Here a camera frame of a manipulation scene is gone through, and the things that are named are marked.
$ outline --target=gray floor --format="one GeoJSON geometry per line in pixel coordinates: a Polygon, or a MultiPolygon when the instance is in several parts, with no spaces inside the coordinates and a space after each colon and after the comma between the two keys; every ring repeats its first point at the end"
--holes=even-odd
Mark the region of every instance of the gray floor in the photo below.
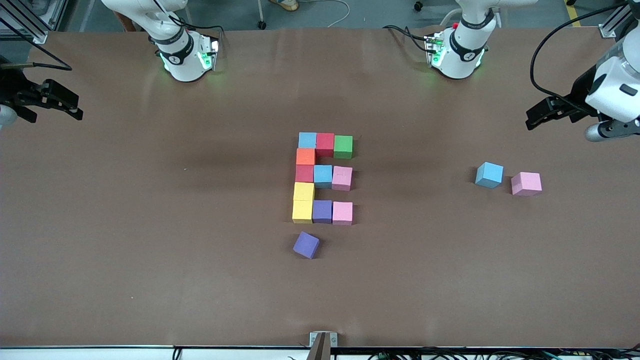
{"type": "MultiPolygon", "coordinates": [[[[114,32],[122,27],[100,0],[69,0],[63,31],[114,32]]],[[[414,0],[346,0],[351,7],[349,17],[336,26],[343,28],[381,28],[387,24],[421,28],[438,24],[444,15],[457,8],[454,0],[422,0],[421,12],[413,10],[414,0]]],[[[578,15],[613,4],[614,0],[577,0],[578,15]]],[[[346,14],[346,7],[335,1],[301,3],[297,12],[289,13],[262,0],[267,29],[323,27],[346,14]]],[[[190,0],[193,23],[198,26],[222,25],[226,30],[253,30],[259,19],[256,0],[190,0]]],[[[503,10],[505,27],[552,28],[569,19],[563,0],[538,0],[525,8],[503,10]]],[[[186,18],[184,11],[179,15],[186,18]]],[[[583,26],[602,22],[607,14],[582,21],[583,26]]],[[[0,54],[11,61],[26,59],[29,45],[24,42],[0,41],[0,54]]]]}

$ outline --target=blue cube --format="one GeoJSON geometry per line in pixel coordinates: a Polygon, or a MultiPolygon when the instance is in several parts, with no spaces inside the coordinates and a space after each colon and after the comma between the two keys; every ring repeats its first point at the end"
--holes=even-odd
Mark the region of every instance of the blue cube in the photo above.
{"type": "Polygon", "coordinates": [[[484,163],[478,168],[476,175],[476,185],[493,189],[502,182],[502,171],[504,167],[492,163],[484,163]]]}
{"type": "Polygon", "coordinates": [[[304,147],[307,149],[316,148],[316,135],[317,133],[300,133],[298,137],[298,147],[304,147]]]}
{"type": "Polygon", "coordinates": [[[314,208],[311,219],[314,224],[330,224],[332,221],[331,200],[314,200],[314,208]]]}
{"type": "Polygon", "coordinates": [[[314,165],[314,184],[318,189],[330,189],[333,179],[333,168],[331,165],[314,165]]]}
{"type": "Polygon", "coordinates": [[[300,233],[298,240],[296,240],[296,244],[293,245],[293,251],[305,258],[313,259],[316,254],[316,250],[318,249],[318,245],[320,245],[320,240],[318,238],[303,231],[300,233]]]}

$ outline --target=shoe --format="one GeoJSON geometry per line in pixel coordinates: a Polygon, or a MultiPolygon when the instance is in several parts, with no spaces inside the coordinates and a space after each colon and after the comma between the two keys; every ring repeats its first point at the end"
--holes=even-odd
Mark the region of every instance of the shoe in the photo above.
{"type": "Polygon", "coordinates": [[[280,5],[284,10],[288,12],[294,12],[298,9],[298,0],[269,0],[274,4],[280,5]]]}

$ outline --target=green cube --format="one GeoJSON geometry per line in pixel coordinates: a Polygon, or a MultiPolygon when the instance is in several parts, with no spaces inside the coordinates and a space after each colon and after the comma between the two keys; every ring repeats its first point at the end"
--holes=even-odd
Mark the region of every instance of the green cube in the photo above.
{"type": "Polygon", "coordinates": [[[336,135],[333,138],[333,158],[351,159],[353,157],[353,136],[336,135]]]}

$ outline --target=red cube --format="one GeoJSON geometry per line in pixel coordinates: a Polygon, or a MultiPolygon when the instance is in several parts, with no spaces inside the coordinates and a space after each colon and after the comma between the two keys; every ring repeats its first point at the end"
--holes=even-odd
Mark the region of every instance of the red cube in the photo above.
{"type": "Polygon", "coordinates": [[[333,133],[318,133],[316,135],[316,155],[324,158],[333,157],[333,133]]]}
{"type": "Polygon", "coordinates": [[[296,165],[296,182],[297,183],[313,183],[314,182],[314,166],[313,165],[296,165]]]}

